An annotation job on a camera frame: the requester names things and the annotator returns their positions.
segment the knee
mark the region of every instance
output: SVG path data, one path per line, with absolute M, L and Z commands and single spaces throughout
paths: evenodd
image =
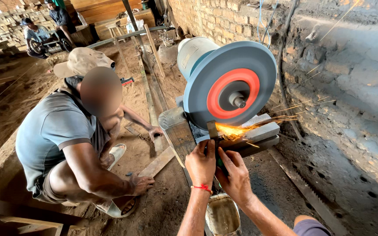
M 308 216 L 308 215 L 299 215 L 294 220 L 294 226 L 296 226 L 302 220 L 315 220 L 315 221 L 318 221 L 317 219 L 315 219 L 315 218 L 313 218 L 311 216 Z

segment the man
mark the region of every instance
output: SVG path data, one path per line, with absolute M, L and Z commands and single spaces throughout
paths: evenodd
M 46 59 L 47 56 L 44 52 L 37 53 L 30 47 L 30 41 L 34 40 L 36 42 L 42 43 L 49 42 L 50 40 L 52 40 L 50 35 L 37 36 L 37 34 L 48 32 L 48 29 L 41 25 L 35 25 L 30 18 L 22 18 L 20 25 L 26 26 L 26 28 L 24 29 L 24 38 L 26 39 L 27 54 L 31 57 Z
M 205 212 L 211 195 L 214 175 L 224 191 L 233 199 L 240 209 L 255 223 L 265 236 L 330 236 L 330 232 L 313 217 L 297 216 L 294 229 L 290 229 L 275 216 L 252 192 L 249 171 L 243 158 L 233 151 L 224 152 L 218 148 L 218 153 L 228 170 L 228 175 L 216 167 L 215 142 L 205 140 L 199 142 L 195 149 L 186 156 L 185 165 L 193 182 L 189 205 L 181 223 L 178 236 L 204 235 Z
M 52 0 L 45 0 L 47 8 L 49 8 L 49 15 L 56 23 L 57 34 L 60 38 L 66 38 L 71 42 L 72 47 L 76 47 L 74 41 L 72 40 L 71 34 L 75 33 L 74 24 L 71 21 L 69 13 L 59 6 L 56 6 Z
M 133 196 L 152 187 L 152 178 L 135 174 L 126 181 L 109 172 L 126 150 L 124 144 L 113 146 L 122 118 L 144 127 L 152 139 L 162 134 L 120 104 L 122 85 L 114 69 L 114 61 L 86 47 L 75 48 L 67 62 L 55 65 L 64 87 L 29 112 L 16 139 L 34 198 L 54 204 L 92 202 L 112 217 L 125 217 L 136 208 Z

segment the beige cap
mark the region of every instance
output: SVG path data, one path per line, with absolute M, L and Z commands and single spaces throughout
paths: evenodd
M 102 52 L 77 47 L 69 53 L 68 61 L 55 65 L 53 72 L 60 78 L 85 76 L 91 69 L 99 66 L 111 68 L 113 62 Z

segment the bucket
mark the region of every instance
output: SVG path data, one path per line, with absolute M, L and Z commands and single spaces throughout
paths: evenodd
M 215 236 L 241 235 L 238 207 L 227 194 L 218 194 L 210 198 L 205 220 Z
M 197 65 L 220 46 L 205 37 L 184 39 L 178 45 L 177 65 L 186 81 Z

